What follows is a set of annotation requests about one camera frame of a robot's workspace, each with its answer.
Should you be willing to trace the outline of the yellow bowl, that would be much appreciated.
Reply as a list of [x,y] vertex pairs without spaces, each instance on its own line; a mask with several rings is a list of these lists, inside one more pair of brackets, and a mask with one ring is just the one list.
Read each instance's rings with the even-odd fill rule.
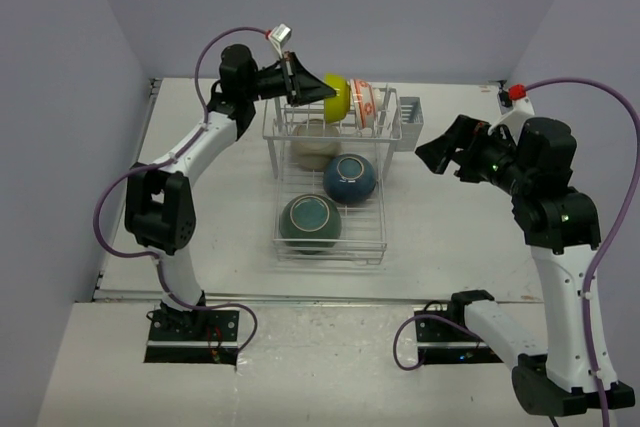
[[327,73],[324,76],[324,83],[335,91],[333,97],[324,100],[324,120],[327,123],[339,122],[346,117],[350,110],[349,82],[340,75]]

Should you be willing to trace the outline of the white orange patterned bowl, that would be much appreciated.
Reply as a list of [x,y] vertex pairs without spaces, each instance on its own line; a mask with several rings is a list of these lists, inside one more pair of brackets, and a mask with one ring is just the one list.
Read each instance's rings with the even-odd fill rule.
[[349,87],[357,128],[373,129],[384,106],[382,90],[363,79],[350,79]]

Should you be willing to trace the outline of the blue bowl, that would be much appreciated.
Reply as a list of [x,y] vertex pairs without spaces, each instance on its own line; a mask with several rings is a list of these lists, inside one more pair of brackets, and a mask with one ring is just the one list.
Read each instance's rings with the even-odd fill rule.
[[372,163],[357,154],[335,157],[325,168],[323,188],[333,201],[343,205],[356,205],[368,200],[377,185]]

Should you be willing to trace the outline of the dark green bowl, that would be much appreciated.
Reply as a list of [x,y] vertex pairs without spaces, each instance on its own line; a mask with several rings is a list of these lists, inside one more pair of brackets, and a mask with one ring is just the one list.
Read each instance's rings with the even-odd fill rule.
[[303,255],[331,249],[342,233],[342,217],[336,204],[319,194],[295,197],[279,216],[279,233],[285,244]]

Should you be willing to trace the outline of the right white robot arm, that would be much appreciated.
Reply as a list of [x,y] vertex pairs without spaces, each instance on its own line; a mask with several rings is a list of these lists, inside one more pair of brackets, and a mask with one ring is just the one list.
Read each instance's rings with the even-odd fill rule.
[[484,290],[452,295],[443,315],[456,339],[479,338],[508,368],[525,412],[544,417],[581,415],[635,405],[620,381],[603,338],[594,273],[601,242],[593,200],[571,187],[577,141],[565,123],[523,121],[514,135],[500,123],[458,116],[415,153],[434,174],[455,162],[463,182],[490,183],[511,198],[542,288],[547,341],[539,343]]

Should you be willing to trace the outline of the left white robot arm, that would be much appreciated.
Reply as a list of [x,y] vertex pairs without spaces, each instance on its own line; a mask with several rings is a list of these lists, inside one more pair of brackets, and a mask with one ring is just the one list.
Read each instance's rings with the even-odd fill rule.
[[259,67],[247,46],[233,44],[221,53],[219,79],[204,107],[204,120],[156,162],[133,168],[127,178],[125,228],[152,257],[163,290],[161,303],[176,311],[172,327],[183,338],[198,339],[208,326],[204,292],[189,251],[197,226],[193,186],[249,129],[256,101],[283,97],[292,106],[304,106],[336,95],[294,52]]

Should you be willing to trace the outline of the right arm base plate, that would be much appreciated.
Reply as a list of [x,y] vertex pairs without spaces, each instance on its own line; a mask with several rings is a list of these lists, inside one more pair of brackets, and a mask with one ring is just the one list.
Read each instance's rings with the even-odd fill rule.
[[497,354],[479,338],[440,321],[443,318],[460,323],[450,302],[430,301],[414,314],[432,317],[414,322],[420,365],[501,363]]

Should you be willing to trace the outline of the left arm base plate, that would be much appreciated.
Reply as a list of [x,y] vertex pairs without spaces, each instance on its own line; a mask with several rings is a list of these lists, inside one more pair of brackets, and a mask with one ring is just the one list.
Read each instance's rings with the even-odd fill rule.
[[238,358],[239,312],[215,310],[149,311],[144,362],[235,366]]

